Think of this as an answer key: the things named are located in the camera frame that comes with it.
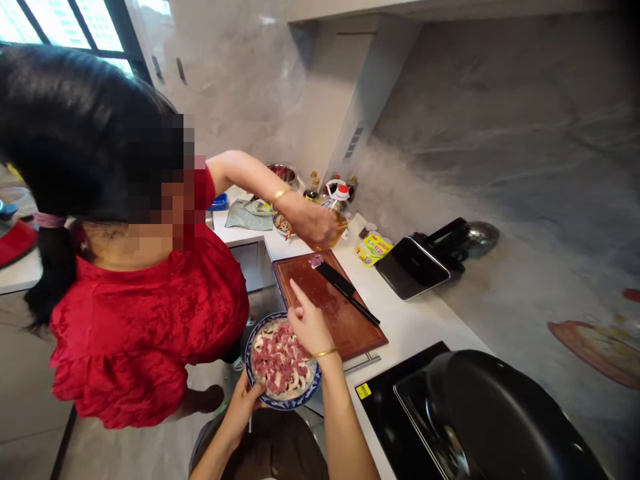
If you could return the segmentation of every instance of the gold bangle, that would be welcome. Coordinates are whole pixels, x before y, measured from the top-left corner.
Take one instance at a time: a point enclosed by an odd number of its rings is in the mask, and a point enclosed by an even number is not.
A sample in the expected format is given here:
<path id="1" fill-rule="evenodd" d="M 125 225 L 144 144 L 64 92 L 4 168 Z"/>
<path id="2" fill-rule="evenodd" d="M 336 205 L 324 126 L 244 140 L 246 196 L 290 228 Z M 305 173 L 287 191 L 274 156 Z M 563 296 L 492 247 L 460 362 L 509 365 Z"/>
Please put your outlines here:
<path id="1" fill-rule="evenodd" d="M 317 353 L 316 355 L 313 355 L 311 358 L 320 358 L 320 357 L 324 357 L 325 355 L 328 355 L 328 354 L 333 353 L 333 352 L 335 352 L 335 351 L 338 351 L 338 347 L 334 347 L 334 348 L 332 348 L 331 350 L 326 350 L 326 351 L 324 351 L 324 352 Z"/>
<path id="2" fill-rule="evenodd" d="M 293 191 L 293 190 L 291 190 L 291 188 L 290 188 L 290 187 L 287 187 L 287 188 L 284 188 L 284 189 L 282 189 L 282 190 L 278 191 L 278 192 L 273 196 L 273 200 L 271 201 L 271 206 L 273 207 L 273 209 L 274 209 L 274 210 L 276 210 L 276 208 L 275 208 L 275 203 L 278 201 L 278 199 L 279 199 L 280 197 L 282 197 L 283 195 L 288 194 L 288 193 L 289 193 L 289 192 L 291 192 L 291 191 Z"/>

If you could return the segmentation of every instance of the dish towel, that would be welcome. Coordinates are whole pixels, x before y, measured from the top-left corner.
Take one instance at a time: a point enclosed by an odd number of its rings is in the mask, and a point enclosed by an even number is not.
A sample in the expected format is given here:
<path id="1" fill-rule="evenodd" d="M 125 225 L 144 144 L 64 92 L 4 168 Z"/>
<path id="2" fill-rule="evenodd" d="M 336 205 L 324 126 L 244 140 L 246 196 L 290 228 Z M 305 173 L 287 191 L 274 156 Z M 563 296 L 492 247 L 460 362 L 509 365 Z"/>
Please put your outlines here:
<path id="1" fill-rule="evenodd" d="M 262 200 L 249 203 L 248 200 L 236 200 L 229 208 L 225 228 L 242 227 L 247 230 L 268 231 L 273 228 L 273 216 L 270 211 L 260 211 Z"/>

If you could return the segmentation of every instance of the yellow sticker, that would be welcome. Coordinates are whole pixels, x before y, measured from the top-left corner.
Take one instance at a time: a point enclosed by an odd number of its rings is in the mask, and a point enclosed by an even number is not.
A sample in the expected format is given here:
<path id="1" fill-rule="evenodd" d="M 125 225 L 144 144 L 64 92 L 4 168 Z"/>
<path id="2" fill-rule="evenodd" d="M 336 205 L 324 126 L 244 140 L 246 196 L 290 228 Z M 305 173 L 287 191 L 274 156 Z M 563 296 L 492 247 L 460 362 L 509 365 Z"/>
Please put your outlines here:
<path id="1" fill-rule="evenodd" d="M 363 383 L 362 385 L 357 387 L 355 390 L 356 392 L 358 392 L 358 397 L 360 397 L 360 400 L 364 400 L 371 394 L 371 390 L 366 383 Z"/>

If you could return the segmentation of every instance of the wooden cutting board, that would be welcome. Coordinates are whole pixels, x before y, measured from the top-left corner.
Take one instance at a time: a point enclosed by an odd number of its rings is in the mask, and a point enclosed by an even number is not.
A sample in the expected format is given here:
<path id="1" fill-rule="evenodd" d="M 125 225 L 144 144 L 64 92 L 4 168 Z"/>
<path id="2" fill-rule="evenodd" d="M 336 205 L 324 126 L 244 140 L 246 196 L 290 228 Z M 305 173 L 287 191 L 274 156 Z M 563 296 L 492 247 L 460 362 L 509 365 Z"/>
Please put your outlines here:
<path id="1" fill-rule="evenodd" d="M 315 255 L 316 253 L 310 253 L 273 262 L 275 278 L 287 308 L 300 306 L 289 283 L 293 279 L 313 304 L 322 309 L 343 361 L 388 344 L 389 340 L 380 328 L 373 326 L 333 285 L 311 268 L 310 260 Z M 322 252 L 320 255 L 349 280 L 332 251 Z M 354 294 L 354 298 L 365 304 L 358 292 Z"/>

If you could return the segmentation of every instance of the white countertop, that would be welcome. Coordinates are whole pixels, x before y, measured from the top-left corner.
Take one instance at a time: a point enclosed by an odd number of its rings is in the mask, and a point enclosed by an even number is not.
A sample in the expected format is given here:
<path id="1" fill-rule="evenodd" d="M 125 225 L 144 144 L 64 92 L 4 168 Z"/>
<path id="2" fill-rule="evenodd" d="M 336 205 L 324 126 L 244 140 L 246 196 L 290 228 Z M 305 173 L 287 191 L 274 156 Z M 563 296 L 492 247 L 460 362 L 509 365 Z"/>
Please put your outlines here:
<path id="1" fill-rule="evenodd" d="M 227 193 L 230 202 L 242 194 L 235 187 Z M 241 195 L 241 198 L 248 198 L 248 195 Z M 284 237 L 276 231 L 225 228 L 227 214 L 228 211 L 214 212 L 213 224 L 216 235 L 229 247 L 264 241 L 267 254 L 272 261 L 311 252 L 302 240 L 293 238 L 285 242 Z M 364 223 L 365 220 L 356 215 L 352 220 L 354 228 L 349 240 L 340 240 L 333 252 L 369 310 L 380 320 L 389 344 L 375 350 L 381 357 L 380 361 L 350 373 L 347 383 L 380 476 L 383 479 L 394 479 L 391 466 L 360 404 L 355 387 L 438 341 L 444 341 L 451 350 L 476 349 L 488 353 L 491 351 L 436 294 L 426 292 L 410 301 L 403 301 L 376 269 L 365 268 L 353 253 L 358 242 L 357 232 Z M 32 287 L 40 278 L 41 272 L 39 256 L 34 251 L 15 264 L 0 270 L 0 294 Z"/>

